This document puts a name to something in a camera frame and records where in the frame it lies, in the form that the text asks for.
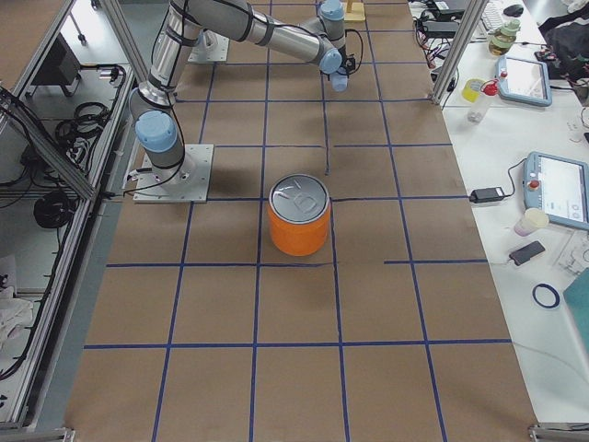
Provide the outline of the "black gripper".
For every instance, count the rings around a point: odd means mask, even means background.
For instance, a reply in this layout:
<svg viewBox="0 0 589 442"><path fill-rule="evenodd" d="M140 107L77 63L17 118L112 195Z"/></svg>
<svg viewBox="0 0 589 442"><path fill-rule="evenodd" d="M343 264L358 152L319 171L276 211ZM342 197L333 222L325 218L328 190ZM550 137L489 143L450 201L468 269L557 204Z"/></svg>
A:
<svg viewBox="0 0 589 442"><path fill-rule="evenodd" d="M351 76L357 71L357 61L353 54L350 54L342 62L338 73L343 76Z"/></svg>

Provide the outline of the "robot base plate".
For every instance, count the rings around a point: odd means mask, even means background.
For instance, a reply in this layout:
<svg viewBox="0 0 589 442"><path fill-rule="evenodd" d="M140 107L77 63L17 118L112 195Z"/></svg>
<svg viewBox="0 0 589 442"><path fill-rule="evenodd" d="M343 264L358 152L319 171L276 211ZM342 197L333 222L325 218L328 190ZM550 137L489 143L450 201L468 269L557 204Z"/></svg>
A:
<svg viewBox="0 0 589 442"><path fill-rule="evenodd" d="M154 168L148 155L144 154L142 167L151 170L138 176L140 190L133 193L133 200L139 204L205 204L213 158L213 145L187 144L184 162L176 173L177 168L167 171Z"/></svg>
<svg viewBox="0 0 589 442"><path fill-rule="evenodd" d="M189 64L225 63L228 56L229 39L209 29L203 29L192 48Z"/></svg>

